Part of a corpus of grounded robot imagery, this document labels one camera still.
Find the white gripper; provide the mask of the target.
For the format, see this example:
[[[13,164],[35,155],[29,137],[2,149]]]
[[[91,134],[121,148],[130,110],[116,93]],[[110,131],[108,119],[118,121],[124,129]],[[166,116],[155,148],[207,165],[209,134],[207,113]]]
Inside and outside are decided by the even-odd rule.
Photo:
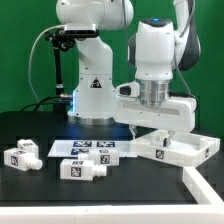
[[[189,133],[194,129],[196,106],[194,98],[171,97],[159,106],[145,106],[138,99],[121,98],[116,104],[114,119],[129,124],[133,140],[138,133],[137,126],[168,130],[163,147],[169,147],[176,132]]]

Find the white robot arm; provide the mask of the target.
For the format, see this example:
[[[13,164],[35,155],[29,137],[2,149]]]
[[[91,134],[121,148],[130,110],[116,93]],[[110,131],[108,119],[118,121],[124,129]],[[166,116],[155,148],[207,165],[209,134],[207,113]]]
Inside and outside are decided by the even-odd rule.
[[[134,80],[112,84],[113,52],[101,30],[125,29],[133,19],[130,0],[57,0],[64,34],[79,54],[79,84],[68,115],[81,122],[113,119],[132,127],[189,133],[195,127],[196,100],[170,91],[174,72],[192,68],[200,56],[195,31],[195,0],[173,0],[177,22],[147,18],[128,41]]]

